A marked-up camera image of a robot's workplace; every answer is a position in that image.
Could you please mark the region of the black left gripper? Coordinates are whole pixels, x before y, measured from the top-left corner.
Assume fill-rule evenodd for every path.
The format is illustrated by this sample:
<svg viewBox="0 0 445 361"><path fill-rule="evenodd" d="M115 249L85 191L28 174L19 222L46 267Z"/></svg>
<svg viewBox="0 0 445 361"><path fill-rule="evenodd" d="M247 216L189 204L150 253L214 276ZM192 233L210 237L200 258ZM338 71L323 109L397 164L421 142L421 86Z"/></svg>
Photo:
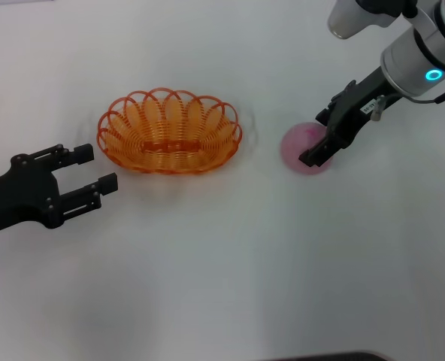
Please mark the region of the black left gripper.
<svg viewBox="0 0 445 361"><path fill-rule="evenodd" d="M94 160L91 144L73 150L62 144L31 155L11 159L10 169L0 176L0 231L18 223L35 221L48 229L101 207L101 197L118 190L115 173L60 195L53 171Z"/></svg>

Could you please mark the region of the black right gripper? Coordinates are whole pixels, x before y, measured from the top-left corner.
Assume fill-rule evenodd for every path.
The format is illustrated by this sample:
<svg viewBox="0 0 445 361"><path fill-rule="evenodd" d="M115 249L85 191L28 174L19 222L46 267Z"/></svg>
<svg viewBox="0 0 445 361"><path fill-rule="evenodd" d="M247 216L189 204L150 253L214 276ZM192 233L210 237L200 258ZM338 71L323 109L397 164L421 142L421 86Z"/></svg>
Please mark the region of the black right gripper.
<svg viewBox="0 0 445 361"><path fill-rule="evenodd" d="M315 117L326 128L324 138L300 154L298 159L309 167L325 165L339 150L349 147L370 120L371 110L362 111L362 108L378 96L394 92L395 88L385 78L381 67L359 83L350 81Z"/></svg>

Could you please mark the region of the pink peach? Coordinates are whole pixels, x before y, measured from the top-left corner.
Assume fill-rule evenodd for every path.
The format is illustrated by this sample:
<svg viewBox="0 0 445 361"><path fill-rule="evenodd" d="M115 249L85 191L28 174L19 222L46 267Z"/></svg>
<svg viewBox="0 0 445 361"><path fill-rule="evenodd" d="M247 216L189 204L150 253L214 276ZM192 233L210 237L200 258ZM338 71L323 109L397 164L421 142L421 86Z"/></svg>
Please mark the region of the pink peach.
<svg viewBox="0 0 445 361"><path fill-rule="evenodd" d="M321 174L331 167L332 159L319 166L308 166L299 160L299 156L316 145L325 135L325 127L318 123L299 123L283 136L280 143L280 155L285 166L304 175Z"/></svg>

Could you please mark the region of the orange plastic wire basket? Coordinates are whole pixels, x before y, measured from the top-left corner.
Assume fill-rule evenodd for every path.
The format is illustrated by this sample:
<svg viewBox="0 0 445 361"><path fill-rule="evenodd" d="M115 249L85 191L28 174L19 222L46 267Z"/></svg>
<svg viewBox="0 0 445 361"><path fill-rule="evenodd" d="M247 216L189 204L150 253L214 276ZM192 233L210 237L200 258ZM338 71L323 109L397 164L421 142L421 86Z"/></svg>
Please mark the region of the orange plastic wire basket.
<svg viewBox="0 0 445 361"><path fill-rule="evenodd" d="M97 145L114 164L145 174L204 174L225 165L243 138L238 112L215 96L159 87L113 101Z"/></svg>

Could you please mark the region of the dark rounded robot base edge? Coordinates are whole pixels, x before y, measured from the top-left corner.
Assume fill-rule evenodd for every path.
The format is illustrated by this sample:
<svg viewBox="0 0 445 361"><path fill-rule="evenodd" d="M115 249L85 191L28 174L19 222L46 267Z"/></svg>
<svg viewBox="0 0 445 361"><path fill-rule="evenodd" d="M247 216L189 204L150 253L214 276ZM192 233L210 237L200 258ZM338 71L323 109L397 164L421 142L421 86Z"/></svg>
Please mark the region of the dark rounded robot base edge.
<svg viewBox="0 0 445 361"><path fill-rule="evenodd" d="M340 353L317 354L310 356L294 356L283 359L271 359L269 361L392 361L385 355L365 351L347 351Z"/></svg>

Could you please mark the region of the small metal connector stub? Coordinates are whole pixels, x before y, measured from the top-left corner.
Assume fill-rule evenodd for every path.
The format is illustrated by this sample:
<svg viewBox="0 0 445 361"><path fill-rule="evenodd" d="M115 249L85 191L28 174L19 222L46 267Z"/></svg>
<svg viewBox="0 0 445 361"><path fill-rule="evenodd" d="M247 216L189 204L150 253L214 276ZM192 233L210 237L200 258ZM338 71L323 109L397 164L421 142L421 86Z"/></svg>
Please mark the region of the small metal connector stub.
<svg viewBox="0 0 445 361"><path fill-rule="evenodd" d="M374 104L374 109L371 113L371 120L374 122L380 121L385 108L386 108L386 97L378 96Z"/></svg>

